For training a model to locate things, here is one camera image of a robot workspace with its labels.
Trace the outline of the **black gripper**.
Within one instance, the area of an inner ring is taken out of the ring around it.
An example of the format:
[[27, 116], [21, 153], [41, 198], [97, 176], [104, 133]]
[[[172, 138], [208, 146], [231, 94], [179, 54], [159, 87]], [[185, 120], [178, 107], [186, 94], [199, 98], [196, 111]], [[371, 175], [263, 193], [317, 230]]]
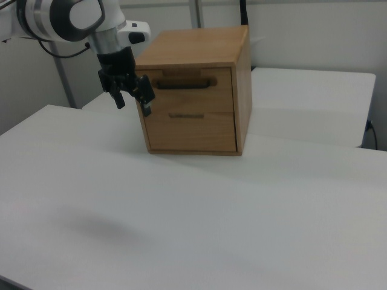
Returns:
[[147, 75], [138, 77], [135, 72], [135, 58], [131, 47], [111, 53], [98, 54], [101, 70], [98, 75], [105, 92], [110, 93], [118, 109], [125, 107], [121, 91], [130, 93], [139, 103], [144, 117], [152, 113], [151, 102], [154, 90]]

